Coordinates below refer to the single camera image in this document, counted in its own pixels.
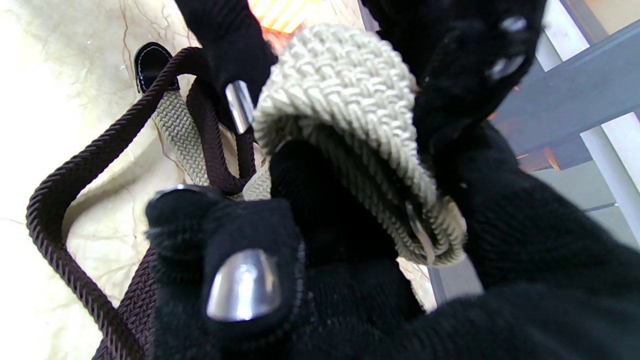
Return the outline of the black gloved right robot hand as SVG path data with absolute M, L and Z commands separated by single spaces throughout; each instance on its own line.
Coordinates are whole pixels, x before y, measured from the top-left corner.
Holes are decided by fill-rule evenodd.
M 427 313 L 391 237 L 317 148 L 270 162 L 271 199 L 176 189 L 146 207 L 156 250 L 154 360 L 637 360 L 639 253 L 523 172 L 491 124 L 436 154 L 466 219 L 484 292 Z M 282 299 L 265 316 L 206 314 L 238 251 L 275 260 Z

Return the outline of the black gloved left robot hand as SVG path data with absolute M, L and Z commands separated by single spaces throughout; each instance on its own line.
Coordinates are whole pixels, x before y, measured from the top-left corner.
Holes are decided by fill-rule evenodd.
M 221 91 L 234 82 L 258 102 L 275 57 L 246 0 L 178 0 L 187 27 L 215 66 Z M 530 70 L 544 0 L 365 0 L 377 34 L 414 76 L 419 151 L 438 154 L 508 143 L 488 119 Z

